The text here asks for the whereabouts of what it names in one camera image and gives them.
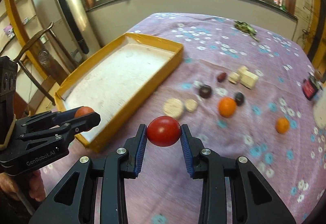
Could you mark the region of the person's left hand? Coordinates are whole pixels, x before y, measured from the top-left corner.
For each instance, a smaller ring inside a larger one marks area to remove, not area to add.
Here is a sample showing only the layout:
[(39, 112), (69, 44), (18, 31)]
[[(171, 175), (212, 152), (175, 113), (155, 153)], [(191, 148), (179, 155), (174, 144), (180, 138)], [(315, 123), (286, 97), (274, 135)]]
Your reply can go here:
[(46, 198), (41, 171), (36, 170), (22, 177), (18, 183), (13, 177), (6, 173), (1, 173), (1, 191), (19, 201), (18, 192), (21, 187), (27, 189), (29, 196), (41, 202)]

